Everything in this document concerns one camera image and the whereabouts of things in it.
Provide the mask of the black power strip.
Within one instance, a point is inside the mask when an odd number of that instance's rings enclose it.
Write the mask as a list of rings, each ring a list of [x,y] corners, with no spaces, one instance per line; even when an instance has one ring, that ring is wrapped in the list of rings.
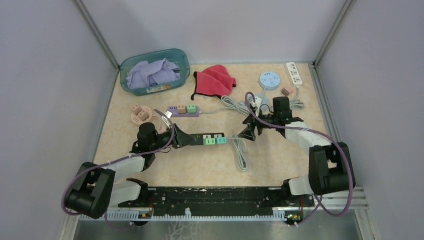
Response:
[[[192,134],[191,136],[194,138],[202,138],[202,139],[207,139],[207,138],[216,139],[220,137],[226,137],[224,133],[196,133],[196,134]]]

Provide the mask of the purple power strip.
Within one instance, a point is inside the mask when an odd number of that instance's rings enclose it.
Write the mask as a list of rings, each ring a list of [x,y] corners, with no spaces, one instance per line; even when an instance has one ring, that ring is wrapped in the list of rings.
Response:
[[[200,108],[195,104],[169,106],[167,111],[172,114],[172,118],[198,118],[200,116]]]

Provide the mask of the round blue power socket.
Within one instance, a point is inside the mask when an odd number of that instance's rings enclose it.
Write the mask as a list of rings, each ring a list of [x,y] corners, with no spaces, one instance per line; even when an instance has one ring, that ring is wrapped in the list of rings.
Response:
[[[263,72],[259,77],[259,85],[267,91],[276,90],[281,84],[280,76],[272,71]]]

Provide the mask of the pink USB charger plug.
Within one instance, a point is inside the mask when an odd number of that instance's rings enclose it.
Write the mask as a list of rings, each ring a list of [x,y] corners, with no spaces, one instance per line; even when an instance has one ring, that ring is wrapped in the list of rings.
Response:
[[[290,96],[293,92],[294,92],[294,89],[293,89],[292,87],[290,87],[290,86],[288,86],[288,87],[284,87],[284,88],[281,90],[281,93],[282,93],[284,96],[286,96],[286,97]]]

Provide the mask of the white power strip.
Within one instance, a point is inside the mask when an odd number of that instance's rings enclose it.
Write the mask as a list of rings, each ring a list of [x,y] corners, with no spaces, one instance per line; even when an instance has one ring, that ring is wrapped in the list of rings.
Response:
[[[294,62],[286,63],[288,73],[291,77],[292,83],[296,88],[299,88],[303,84],[303,80],[300,76],[297,65]]]

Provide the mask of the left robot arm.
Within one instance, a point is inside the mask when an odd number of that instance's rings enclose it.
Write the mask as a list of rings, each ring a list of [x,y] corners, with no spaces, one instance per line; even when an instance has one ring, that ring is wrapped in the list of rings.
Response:
[[[166,148],[180,149],[203,143],[203,137],[185,133],[176,124],[159,133],[153,123],[144,123],[139,127],[129,155],[111,163],[85,162],[81,165],[62,195],[62,210],[70,216],[99,219],[109,207],[121,203],[131,201],[144,207],[150,200],[150,193],[143,189],[144,184],[135,180],[120,183],[120,180],[148,170],[156,154]]]

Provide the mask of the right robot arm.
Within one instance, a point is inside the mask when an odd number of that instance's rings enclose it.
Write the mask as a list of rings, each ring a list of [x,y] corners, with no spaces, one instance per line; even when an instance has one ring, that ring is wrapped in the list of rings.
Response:
[[[283,184],[281,199],[287,206],[295,206],[303,195],[321,196],[355,188],[348,146],[309,128],[301,118],[283,113],[251,114],[243,125],[246,128],[239,134],[241,138],[255,141],[264,129],[275,129],[308,155],[308,173]]]

